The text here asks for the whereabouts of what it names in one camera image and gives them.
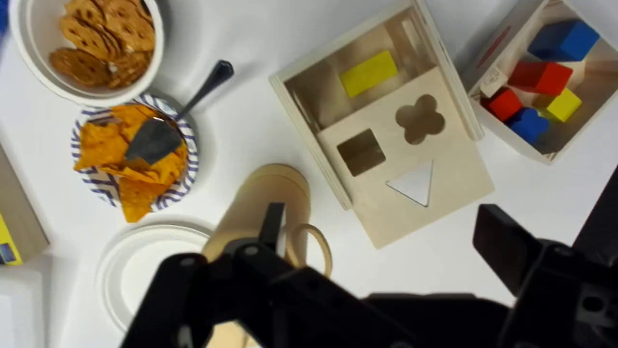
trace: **tortilla chip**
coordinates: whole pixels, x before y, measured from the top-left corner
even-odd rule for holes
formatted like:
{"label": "tortilla chip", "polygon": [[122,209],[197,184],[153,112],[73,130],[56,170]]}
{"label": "tortilla chip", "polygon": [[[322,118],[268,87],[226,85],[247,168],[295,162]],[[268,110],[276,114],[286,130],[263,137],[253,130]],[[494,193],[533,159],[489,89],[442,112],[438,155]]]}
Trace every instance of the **tortilla chip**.
{"label": "tortilla chip", "polygon": [[145,184],[154,184],[154,186],[160,184],[156,176],[151,176],[149,172],[137,172],[137,170],[133,170],[129,166],[125,166],[122,170],[122,178],[135,180],[135,182],[145,182]]}
{"label": "tortilla chip", "polygon": [[122,104],[112,108],[112,114],[122,120],[120,133],[125,141],[131,141],[139,132],[141,124],[153,118],[156,112],[143,104]]}
{"label": "tortilla chip", "polygon": [[81,128],[81,157],[75,162],[75,170],[122,162],[129,143],[118,137],[118,132],[118,124],[85,124]]}
{"label": "tortilla chip", "polygon": [[122,166],[118,164],[104,164],[104,166],[98,166],[98,170],[106,172],[106,174],[112,174],[112,176],[120,176],[120,172],[124,170]]}
{"label": "tortilla chip", "polygon": [[160,184],[172,186],[187,166],[187,145],[181,143],[174,153],[154,162],[149,172],[158,178]]}
{"label": "tortilla chip", "polygon": [[124,176],[120,176],[118,188],[122,213],[127,222],[137,222],[151,213],[151,205],[168,190],[168,186],[139,182]]}

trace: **flower-shaped hole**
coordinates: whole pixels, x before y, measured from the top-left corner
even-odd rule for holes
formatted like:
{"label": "flower-shaped hole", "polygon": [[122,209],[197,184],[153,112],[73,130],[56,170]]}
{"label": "flower-shaped hole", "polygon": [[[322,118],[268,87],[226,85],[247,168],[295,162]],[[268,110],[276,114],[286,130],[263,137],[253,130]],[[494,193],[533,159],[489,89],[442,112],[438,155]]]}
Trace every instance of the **flower-shaped hole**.
{"label": "flower-shaped hole", "polygon": [[419,145],[427,135],[436,135],[444,130],[446,120],[438,114],[438,103],[431,95],[423,95],[415,104],[406,104],[398,110],[396,122],[406,130],[406,141]]}

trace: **red block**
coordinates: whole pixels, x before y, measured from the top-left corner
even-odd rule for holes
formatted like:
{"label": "red block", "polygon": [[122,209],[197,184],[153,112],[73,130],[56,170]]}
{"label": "red block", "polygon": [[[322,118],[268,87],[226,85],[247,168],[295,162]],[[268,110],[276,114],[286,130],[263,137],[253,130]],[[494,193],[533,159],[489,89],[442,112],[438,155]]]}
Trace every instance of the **red block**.
{"label": "red block", "polygon": [[521,110],[518,95],[508,87],[502,87],[492,99],[483,99],[481,104],[502,122]]}
{"label": "red block", "polygon": [[560,95],[574,70],[556,62],[519,62],[508,85],[529,93]]}

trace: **white bowl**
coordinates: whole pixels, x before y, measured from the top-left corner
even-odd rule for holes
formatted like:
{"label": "white bowl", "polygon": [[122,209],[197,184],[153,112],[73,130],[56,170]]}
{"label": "white bowl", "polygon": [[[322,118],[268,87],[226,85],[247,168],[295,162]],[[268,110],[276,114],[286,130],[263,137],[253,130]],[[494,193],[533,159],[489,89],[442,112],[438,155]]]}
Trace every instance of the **white bowl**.
{"label": "white bowl", "polygon": [[64,4],[69,0],[12,0],[10,2],[10,25],[21,58],[31,72],[56,95],[83,104],[83,106],[116,106],[135,99],[147,91],[160,68],[164,52],[164,27],[158,6],[154,0],[143,0],[149,8],[154,27],[154,52],[151,66],[133,85],[124,89],[85,89],[77,87],[64,75],[56,74],[48,62],[52,50],[60,46],[73,46],[60,33],[60,17],[64,16]]}

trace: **blue and white striped plate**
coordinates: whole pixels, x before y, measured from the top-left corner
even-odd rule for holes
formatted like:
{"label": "blue and white striped plate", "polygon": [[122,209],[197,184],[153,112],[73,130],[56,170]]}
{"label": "blue and white striped plate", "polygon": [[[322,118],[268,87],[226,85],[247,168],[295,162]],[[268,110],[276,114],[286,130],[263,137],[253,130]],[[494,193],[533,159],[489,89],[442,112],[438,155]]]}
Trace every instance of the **blue and white striped plate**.
{"label": "blue and white striped plate", "polygon": [[[139,95],[137,99],[133,99],[131,103],[139,103],[139,104],[145,104],[145,106],[151,106],[166,116],[174,116],[178,112],[178,108],[162,99],[162,97],[154,97],[151,93],[143,93]],[[75,126],[73,126],[73,132],[71,132],[71,157],[73,157],[73,162],[77,162],[77,159],[81,157],[81,147],[79,147],[79,135],[81,135],[81,126],[93,118],[93,116],[98,116],[102,112],[108,112],[108,110],[102,110],[102,108],[97,108],[97,110],[83,110],[79,114],[79,120],[75,120]],[[168,205],[183,199],[189,191],[191,191],[191,186],[195,184],[195,178],[197,178],[197,170],[199,170],[199,155],[197,155],[197,143],[195,143],[195,135],[193,135],[193,130],[191,126],[187,124],[187,120],[180,120],[178,122],[178,128],[187,143],[187,149],[189,149],[189,161],[187,161],[187,168],[185,168],[185,174],[174,182],[170,186],[170,190],[166,193],[162,193],[151,207],[151,211],[162,211],[166,209]],[[89,170],[81,170],[79,172],[81,180],[87,184],[87,188],[98,195],[102,201],[110,203],[112,207],[120,207],[120,199],[118,199],[118,180],[98,168],[89,168]]]}

